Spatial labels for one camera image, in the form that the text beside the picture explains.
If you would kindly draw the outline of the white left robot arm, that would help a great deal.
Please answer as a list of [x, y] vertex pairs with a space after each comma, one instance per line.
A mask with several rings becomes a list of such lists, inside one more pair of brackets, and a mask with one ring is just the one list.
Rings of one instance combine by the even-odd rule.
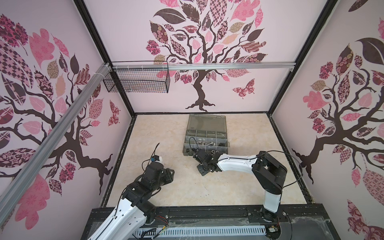
[[152, 162], [122, 192], [117, 206], [112, 210], [89, 240], [127, 240], [145, 224], [151, 224], [156, 206], [150, 202], [162, 186], [174, 180], [175, 171], [160, 162]]

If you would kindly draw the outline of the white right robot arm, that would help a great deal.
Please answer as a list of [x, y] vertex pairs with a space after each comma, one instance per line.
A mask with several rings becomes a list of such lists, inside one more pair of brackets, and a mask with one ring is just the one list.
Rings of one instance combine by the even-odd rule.
[[265, 191], [262, 211], [276, 214], [280, 207], [287, 168], [266, 151], [257, 155], [232, 156], [218, 151], [196, 150], [193, 158], [199, 163], [202, 176], [213, 172], [242, 172], [252, 174]]

